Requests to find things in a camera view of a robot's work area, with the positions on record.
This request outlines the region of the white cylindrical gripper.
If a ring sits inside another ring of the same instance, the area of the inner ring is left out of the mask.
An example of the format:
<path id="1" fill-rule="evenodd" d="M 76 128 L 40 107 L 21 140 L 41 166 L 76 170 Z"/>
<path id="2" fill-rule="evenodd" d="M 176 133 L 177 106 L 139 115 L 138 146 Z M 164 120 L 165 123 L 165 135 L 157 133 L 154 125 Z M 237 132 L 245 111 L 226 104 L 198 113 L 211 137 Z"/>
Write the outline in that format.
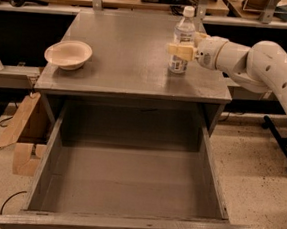
<path id="1" fill-rule="evenodd" d="M 210 36 L 204 32 L 196 32 L 194 46 L 181 44 L 168 44 L 167 52 L 184 61 L 196 61 L 203 67 L 216 69 L 216 60 L 223 46 L 228 43 L 226 38 Z"/>

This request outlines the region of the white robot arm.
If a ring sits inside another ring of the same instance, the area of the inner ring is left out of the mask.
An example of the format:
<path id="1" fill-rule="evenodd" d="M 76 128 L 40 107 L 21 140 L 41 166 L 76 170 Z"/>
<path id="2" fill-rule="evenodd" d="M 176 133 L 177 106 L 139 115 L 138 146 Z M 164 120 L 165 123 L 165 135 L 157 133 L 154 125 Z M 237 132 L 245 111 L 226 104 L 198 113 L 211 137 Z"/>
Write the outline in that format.
<path id="1" fill-rule="evenodd" d="M 194 42 L 170 43 L 167 51 L 185 61 L 196 60 L 203 68 L 224 72 L 248 91 L 260 94 L 271 90 L 287 115 L 287 53 L 273 41 L 250 47 L 197 33 Z"/>

